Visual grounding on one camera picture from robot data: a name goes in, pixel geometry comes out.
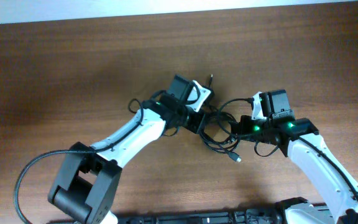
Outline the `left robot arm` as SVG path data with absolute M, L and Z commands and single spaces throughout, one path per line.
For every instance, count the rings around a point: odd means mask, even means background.
M 134 117 L 107 138 L 70 148 L 48 193 L 48 201 L 77 223 L 117 223 L 111 207 L 126 164 L 171 128 L 197 132 L 201 107 L 213 91 L 175 75 L 169 89 L 140 104 Z

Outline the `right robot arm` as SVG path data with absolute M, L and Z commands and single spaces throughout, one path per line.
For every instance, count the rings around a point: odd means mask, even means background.
M 358 223 L 358 181 L 335 158 L 319 129 L 308 118 L 295 118 L 286 91 L 258 92 L 245 101 L 252 114 L 241 117 L 235 136 L 273 145 L 307 176 L 333 223 Z

